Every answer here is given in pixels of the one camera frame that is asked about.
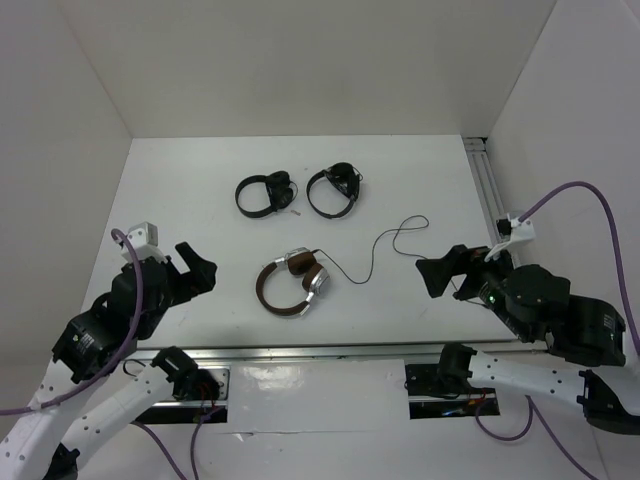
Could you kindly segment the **brown silver headphones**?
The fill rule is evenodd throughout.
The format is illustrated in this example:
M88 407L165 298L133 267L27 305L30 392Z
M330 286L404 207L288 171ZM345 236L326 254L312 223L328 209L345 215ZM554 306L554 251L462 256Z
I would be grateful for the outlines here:
M314 250L291 250L263 266L255 282L262 307L278 317L303 316L328 288L328 270Z

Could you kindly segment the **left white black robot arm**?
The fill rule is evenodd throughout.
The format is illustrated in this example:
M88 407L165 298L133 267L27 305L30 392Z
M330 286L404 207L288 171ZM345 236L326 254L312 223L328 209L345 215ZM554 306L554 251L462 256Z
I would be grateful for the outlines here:
M170 257L136 250L108 292L69 321L44 378L1 442L4 479L75 479L97 451L140 415L165 400L212 405L219 388L184 350L161 349L119 390L89 403L151 337L164 314L213 290L215 263L182 242L179 272Z

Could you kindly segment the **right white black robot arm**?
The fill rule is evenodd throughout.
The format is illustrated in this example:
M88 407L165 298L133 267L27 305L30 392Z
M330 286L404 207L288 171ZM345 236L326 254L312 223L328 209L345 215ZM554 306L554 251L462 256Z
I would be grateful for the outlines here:
M415 265L431 298L450 281L454 298L477 298L524 344L542 342L566 368L518 365L461 343L447 343L436 379L448 392L511 387L581 408L586 421L610 433L639 433L639 374L624 352L626 325L607 302L570 291L571 283L537 264L514 266L508 252L453 246L443 257Z

